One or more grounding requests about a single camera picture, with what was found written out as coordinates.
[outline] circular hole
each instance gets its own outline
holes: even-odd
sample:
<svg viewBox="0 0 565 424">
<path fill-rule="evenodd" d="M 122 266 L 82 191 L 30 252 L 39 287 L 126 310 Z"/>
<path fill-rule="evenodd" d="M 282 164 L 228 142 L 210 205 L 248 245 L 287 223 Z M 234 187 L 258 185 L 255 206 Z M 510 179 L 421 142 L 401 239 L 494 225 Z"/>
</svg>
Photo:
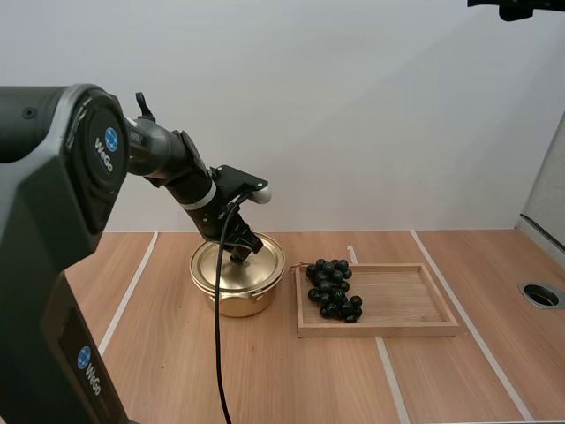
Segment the circular hole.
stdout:
<svg viewBox="0 0 565 424">
<path fill-rule="evenodd" d="M 534 302 L 545 307 L 554 307 L 559 303 L 559 298 L 551 290 L 541 285 L 528 284 L 524 287 L 524 293 Z"/>
</svg>

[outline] white tape line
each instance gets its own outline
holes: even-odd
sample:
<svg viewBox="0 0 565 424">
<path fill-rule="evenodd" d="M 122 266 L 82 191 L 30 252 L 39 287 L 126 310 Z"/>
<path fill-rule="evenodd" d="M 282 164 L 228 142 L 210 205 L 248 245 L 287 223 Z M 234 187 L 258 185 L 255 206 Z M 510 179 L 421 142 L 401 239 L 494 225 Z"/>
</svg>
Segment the white tape line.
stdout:
<svg viewBox="0 0 565 424">
<path fill-rule="evenodd" d="M 350 251 L 351 263 L 358 263 L 357 256 L 355 255 L 355 250 L 353 246 L 347 246 L 347 250 Z M 400 387 L 398 387 L 398 381 L 396 380 L 395 370 L 392 368 L 390 363 L 390 358 L 388 357 L 387 347 L 385 346 L 385 341 L 382 337 L 375 338 L 377 342 L 377 348 L 379 349 L 380 360 L 382 360 L 382 367 L 387 375 L 388 386 L 390 387 L 390 393 L 395 401 L 396 413 L 398 413 L 398 419 L 400 424 L 410 424 L 410 419 L 408 418 L 408 412 L 406 411 L 406 405 L 404 404 L 403 395 L 400 392 Z"/>
<path fill-rule="evenodd" d="M 470 421 L 470 422 L 436 422 L 434 424 L 565 424 L 565 421 Z"/>
<path fill-rule="evenodd" d="M 127 302 L 130 301 L 130 297 L 132 296 L 132 293 L 135 290 L 135 286 L 138 284 L 139 278 L 141 277 L 141 274 L 143 274 L 143 269 L 145 269 L 147 261 L 149 261 L 149 257 L 153 252 L 153 248 L 155 247 L 155 242 L 157 241 L 158 234 L 159 232 L 156 231 L 155 234 L 153 235 L 153 238 L 151 238 L 151 243 L 149 243 L 149 246 L 147 246 L 145 255 L 143 256 L 143 259 L 139 263 L 138 270 L 135 271 L 132 281 L 130 282 L 130 285 L 128 286 L 127 290 L 125 291 L 124 297 L 122 298 L 120 305 L 117 307 L 116 313 L 114 314 L 114 318 L 112 318 L 112 321 L 110 322 L 108 329 L 106 330 L 106 334 L 104 335 L 104 338 L 102 339 L 100 345 L 98 346 L 98 352 L 100 353 L 100 356 L 104 354 L 104 351 L 106 351 L 106 348 L 108 347 L 109 341 L 111 340 L 112 336 L 114 336 L 114 331 L 116 331 L 116 327 L 120 322 L 120 318 L 122 318 L 122 314 L 124 313 L 125 307 L 127 307 Z"/>
<path fill-rule="evenodd" d="M 353 246 L 347 246 L 347 250 L 350 251 L 351 263 L 359 263 L 358 260 L 357 260 L 357 255 L 355 254 L 355 251 L 353 250 Z"/>
<path fill-rule="evenodd" d="M 453 293 L 453 290 L 451 290 L 451 287 L 449 287 L 448 281 L 445 279 L 440 269 L 433 261 L 432 256 L 427 252 L 427 249 L 420 240 L 420 237 L 418 237 L 418 234 L 414 230 L 410 230 L 410 233 L 414 238 L 414 241 L 416 241 L 416 244 L 420 248 L 420 251 L 422 252 L 422 254 L 427 259 L 428 263 L 430 264 L 430 267 L 432 267 L 433 272 L 435 272 L 435 275 L 440 280 L 441 285 L 443 286 L 445 292 L 448 294 L 449 298 L 453 302 L 453 305 L 456 307 L 457 312 L 461 315 L 461 318 L 463 318 L 465 325 L 467 326 L 467 328 L 475 338 L 478 347 L 480 347 L 480 350 L 485 355 L 486 360 L 488 360 L 488 363 L 491 364 L 493 371 L 496 373 L 502 385 L 504 386 L 504 389 L 506 389 L 508 395 L 514 402 L 514 405 L 516 405 L 516 408 L 522 414 L 522 416 L 526 421 L 534 421 L 533 417 L 530 414 L 530 411 L 528 411 L 528 408 L 526 407 L 526 405 L 524 404 L 524 402 L 522 401 L 522 399 L 520 398 L 514 387 L 512 387 L 510 380 L 504 374 L 504 371 L 502 371 L 501 366 L 499 365 L 498 361 L 494 358 L 493 353 L 486 345 L 485 340 L 483 340 L 483 337 L 478 333 L 478 330 L 475 327 L 475 325 L 472 323 L 471 318 L 469 318 L 469 315 L 467 315 L 467 313 L 463 309 L 463 306 L 457 299 L 456 294 Z"/>
</svg>

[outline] white wall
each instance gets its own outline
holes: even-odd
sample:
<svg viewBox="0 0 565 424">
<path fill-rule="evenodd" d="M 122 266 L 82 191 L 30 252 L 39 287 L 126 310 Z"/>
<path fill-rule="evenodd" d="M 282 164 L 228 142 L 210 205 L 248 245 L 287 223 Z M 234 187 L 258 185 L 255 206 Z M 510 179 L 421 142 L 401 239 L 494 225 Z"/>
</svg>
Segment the white wall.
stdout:
<svg viewBox="0 0 565 424">
<path fill-rule="evenodd" d="M 0 47 L 0 84 L 143 90 L 270 181 L 261 230 L 512 227 L 565 110 L 565 14 L 464 0 L 11 1 Z M 128 177 L 109 229 L 193 226 Z"/>
</svg>

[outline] black cable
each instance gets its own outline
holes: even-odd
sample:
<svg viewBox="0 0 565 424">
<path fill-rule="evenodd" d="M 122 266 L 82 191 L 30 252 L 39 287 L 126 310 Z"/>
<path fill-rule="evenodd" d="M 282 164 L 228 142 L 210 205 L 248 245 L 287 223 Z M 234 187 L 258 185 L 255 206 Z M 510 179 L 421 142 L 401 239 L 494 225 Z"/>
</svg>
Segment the black cable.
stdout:
<svg viewBox="0 0 565 424">
<path fill-rule="evenodd" d="M 242 193 L 234 203 L 231 203 L 230 210 L 223 223 L 220 245 L 218 247 L 218 262 L 215 267 L 215 289 L 214 289 L 214 327 L 215 327 L 215 373 L 218 380 L 218 390 L 220 391 L 220 401 L 222 402 L 223 416 L 228 424 L 231 424 L 230 412 L 226 403 L 226 396 L 223 393 L 222 382 L 222 348 L 220 346 L 220 276 L 222 273 L 223 245 L 228 232 L 228 225 L 234 212 L 239 209 L 239 205 L 252 195 L 251 192 Z"/>
</svg>

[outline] blue logo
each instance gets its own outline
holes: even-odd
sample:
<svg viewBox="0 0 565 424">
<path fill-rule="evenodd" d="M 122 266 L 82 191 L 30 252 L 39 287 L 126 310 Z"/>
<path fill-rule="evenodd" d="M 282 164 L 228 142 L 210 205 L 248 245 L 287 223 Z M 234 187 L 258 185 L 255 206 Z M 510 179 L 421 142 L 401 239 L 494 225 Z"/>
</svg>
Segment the blue logo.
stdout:
<svg viewBox="0 0 565 424">
<path fill-rule="evenodd" d="M 110 152 L 115 152 L 117 149 L 116 130 L 111 126 L 106 129 L 106 147 Z"/>
<path fill-rule="evenodd" d="M 80 349 L 79 352 L 79 369 L 85 369 L 90 363 L 90 348 L 88 346 Z"/>
</svg>

